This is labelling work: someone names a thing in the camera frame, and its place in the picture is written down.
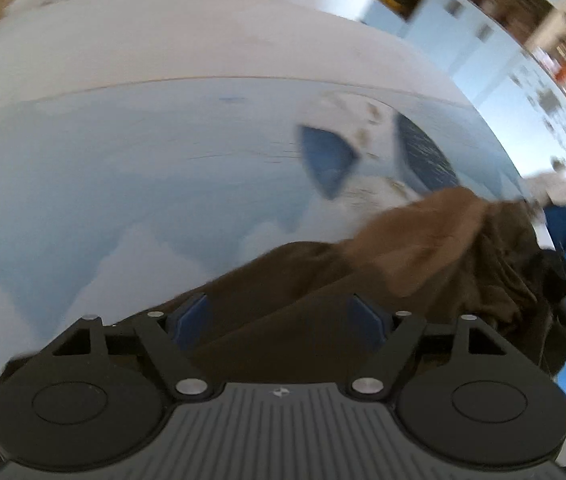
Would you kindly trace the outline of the brown colour-block sweater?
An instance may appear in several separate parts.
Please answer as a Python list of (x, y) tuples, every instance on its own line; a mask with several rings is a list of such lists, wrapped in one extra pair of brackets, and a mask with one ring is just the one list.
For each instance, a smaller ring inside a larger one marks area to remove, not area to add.
[(199, 287), (210, 319), (191, 362), (215, 382), (340, 382), (369, 350), (353, 296), (434, 324), (481, 318), (543, 372), (566, 362), (566, 261), (522, 200), (446, 188), (378, 214), (348, 240), (294, 242)]

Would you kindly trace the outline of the white wall cabinet row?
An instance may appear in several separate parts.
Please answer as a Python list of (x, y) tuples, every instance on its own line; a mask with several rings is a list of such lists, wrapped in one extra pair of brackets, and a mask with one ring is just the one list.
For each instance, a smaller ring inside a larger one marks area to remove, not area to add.
[(371, 0), (362, 21), (410, 42), (443, 70), (521, 176), (566, 162), (566, 93), (470, 0), (422, 0), (410, 18)]

